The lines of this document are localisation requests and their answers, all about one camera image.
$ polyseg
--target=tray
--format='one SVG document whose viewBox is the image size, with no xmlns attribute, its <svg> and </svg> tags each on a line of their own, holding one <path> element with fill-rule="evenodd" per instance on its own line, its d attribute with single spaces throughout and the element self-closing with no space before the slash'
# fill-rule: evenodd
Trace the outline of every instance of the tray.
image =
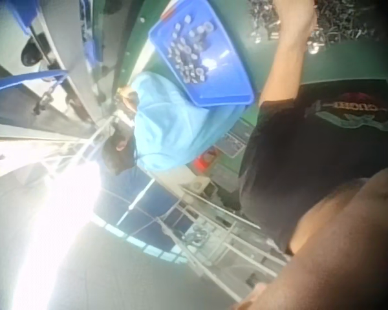
<svg viewBox="0 0 388 310">
<path fill-rule="evenodd" d="M 190 16 L 190 23 L 186 22 L 187 16 Z M 200 34 L 199 26 L 204 28 L 205 23 L 208 26 L 211 24 L 213 30 Z M 180 25 L 180 30 L 176 29 L 176 24 Z M 190 36 L 191 30 L 194 31 L 196 37 Z M 184 75 L 180 73 L 180 69 L 176 67 L 178 63 L 175 49 L 178 49 L 177 45 L 181 43 L 181 37 L 186 40 L 186 45 L 191 48 L 193 54 L 198 55 L 198 59 L 191 60 L 195 68 L 200 67 L 204 70 L 205 81 L 201 81 L 201 76 L 198 75 L 195 78 L 198 83 L 188 82 L 187 78 L 183 78 Z M 219 18 L 206 0 L 179 1 L 151 29 L 149 38 L 161 58 L 180 81 L 189 98 L 197 106 L 254 103 L 253 88 L 243 63 Z M 174 42 L 176 47 L 171 46 L 171 42 Z M 202 52 L 194 49 L 194 43 L 198 42 L 204 49 Z"/>
</svg>

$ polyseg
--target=white wall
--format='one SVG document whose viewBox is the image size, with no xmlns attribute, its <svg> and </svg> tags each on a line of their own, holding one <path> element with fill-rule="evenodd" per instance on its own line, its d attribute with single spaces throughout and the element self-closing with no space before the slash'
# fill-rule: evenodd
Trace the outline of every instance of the white wall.
<svg viewBox="0 0 388 310">
<path fill-rule="evenodd" d="M 44 199 L 42 183 L 21 185 L 14 173 L 0 178 L 0 310 L 10 309 L 30 228 Z M 49 310 L 214 310 L 231 303 L 187 265 L 148 256 L 90 223 L 59 271 Z"/>
</svg>

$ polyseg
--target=metal rack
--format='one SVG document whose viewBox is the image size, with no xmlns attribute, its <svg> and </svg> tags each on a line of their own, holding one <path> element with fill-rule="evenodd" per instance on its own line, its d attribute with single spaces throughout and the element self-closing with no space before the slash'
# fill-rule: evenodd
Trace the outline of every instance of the metal rack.
<svg viewBox="0 0 388 310">
<path fill-rule="evenodd" d="M 167 214 L 157 218 L 163 232 L 184 252 L 190 266 L 199 276 L 205 275 L 239 302 L 251 290 L 248 279 L 259 274 L 259 281 L 271 282 L 287 264 L 289 257 L 267 244 L 259 227 L 234 215 L 214 203 L 182 188 L 193 203 L 181 206 L 176 203 Z M 172 223 L 171 214 L 180 212 Z M 187 217 L 193 226 L 183 237 L 177 236 L 174 226 Z M 202 231 L 201 244 L 193 245 L 189 237 Z"/>
</svg>

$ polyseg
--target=blue metal bar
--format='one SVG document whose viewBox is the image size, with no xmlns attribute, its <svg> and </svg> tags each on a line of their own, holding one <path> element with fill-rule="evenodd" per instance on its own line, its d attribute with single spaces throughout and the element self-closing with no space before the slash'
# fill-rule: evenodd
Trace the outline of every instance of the blue metal bar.
<svg viewBox="0 0 388 310">
<path fill-rule="evenodd" d="M 6 0 L 6 3 L 22 31 L 30 36 L 30 26 L 38 15 L 38 0 Z"/>
<path fill-rule="evenodd" d="M 48 70 L 48 71 L 42 71 L 42 72 L 33 72 L 33 73 L 26 73 L 26 74 L 20 74 L 18 76 L 9 76 L 5 77 L 3 79 L 0 79 L 0 90 L 13 87 L 18 84 L 22 84 L 24 81 L 30 81 L 33 79 L 43 79 L 43 78 L 51 78 L 54 76 L 66 76 L 67 71 L 66 70 Z"/>
</svg>

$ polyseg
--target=black t-shirt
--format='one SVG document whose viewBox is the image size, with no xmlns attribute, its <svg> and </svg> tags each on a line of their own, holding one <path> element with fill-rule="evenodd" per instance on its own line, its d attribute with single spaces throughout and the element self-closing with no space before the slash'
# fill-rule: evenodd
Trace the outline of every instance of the black t-shirt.
<svg viewBox="0 0 388 310">
<path fill-rule="evenodd" d="M 243 212 L 282 251 L 299 219 L 338 186 L 388 167 L 388 86 L 305 86 L 261 109 L 240 169 Z"/>
</svg>

